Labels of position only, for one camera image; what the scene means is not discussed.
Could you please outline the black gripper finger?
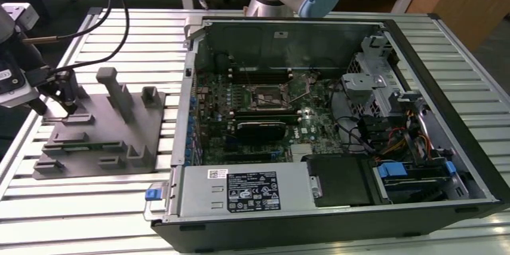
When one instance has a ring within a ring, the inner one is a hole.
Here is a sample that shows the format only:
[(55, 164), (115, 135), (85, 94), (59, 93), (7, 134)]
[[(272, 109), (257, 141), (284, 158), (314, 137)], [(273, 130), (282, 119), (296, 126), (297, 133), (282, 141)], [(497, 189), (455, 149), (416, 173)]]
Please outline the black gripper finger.
[(78, 90), (74, 71), (66, 70), (58, 72), (55, 74), (54, 83), (58, 91), (58, 95), (55, 96), (57, 102), (66, 111), (67, 115), (71, 115), (77, 109), (74, 101), (77, 99)]
[(47, 106), (38, 97), (35, 97), (27, 102), (27, 106), (39, 116), (43, 116), (43, 114), (46, 113)]

